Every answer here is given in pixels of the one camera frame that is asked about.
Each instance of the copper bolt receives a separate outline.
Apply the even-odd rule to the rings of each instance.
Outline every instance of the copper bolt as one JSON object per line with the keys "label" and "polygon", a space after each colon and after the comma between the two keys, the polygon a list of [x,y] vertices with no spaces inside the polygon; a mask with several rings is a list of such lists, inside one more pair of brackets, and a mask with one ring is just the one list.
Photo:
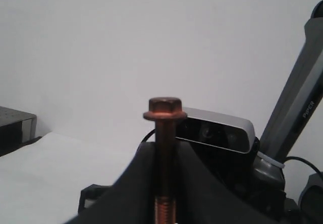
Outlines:
{"label": "copper bolt", "polygon": [[187,114],[182,111],[178,98],[159,97],[149,100],[149,111],[143,114],[149,121],[155,121],[156,141],[156,190],[155,223],[174,224],[176,217],[174,158],[176,121]]}

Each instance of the camera housing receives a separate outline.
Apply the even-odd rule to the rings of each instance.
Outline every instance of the camera housing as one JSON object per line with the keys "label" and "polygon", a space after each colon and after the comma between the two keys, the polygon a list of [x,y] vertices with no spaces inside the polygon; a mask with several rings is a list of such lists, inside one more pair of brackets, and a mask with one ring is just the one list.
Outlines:
{"label": "camera housing", "polygon": [[207,110],[184,107],[188,118],[178,124],[176,138],[228,151],[248,153],[255,140],[251,121]]}

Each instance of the cable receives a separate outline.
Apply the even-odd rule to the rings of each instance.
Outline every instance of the cable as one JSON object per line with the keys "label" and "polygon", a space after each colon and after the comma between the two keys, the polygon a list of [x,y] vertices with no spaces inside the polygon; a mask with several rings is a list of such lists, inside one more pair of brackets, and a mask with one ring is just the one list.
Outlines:
{"label": "cable", "polygon": [[155,129],[152,129],[143,139],[141,142],[146,142],[148,139],[155,133]]}
{"label": "cable", "polygon": [[317,173],[317,175],[323,181],[323,174],[320,172],[320,170],[318,170],[317,167],[315,167],[314,164],[310,163],[309,161],[307,161],[307,160],[305,160],[305,159],[303,159],[301,157],[294,157],[294,156],[286,157],[284,163],[287,162],[288,160],[297,160],[297,161],[303,162],[304,164],[307,164],[308,166],[310,166]]}

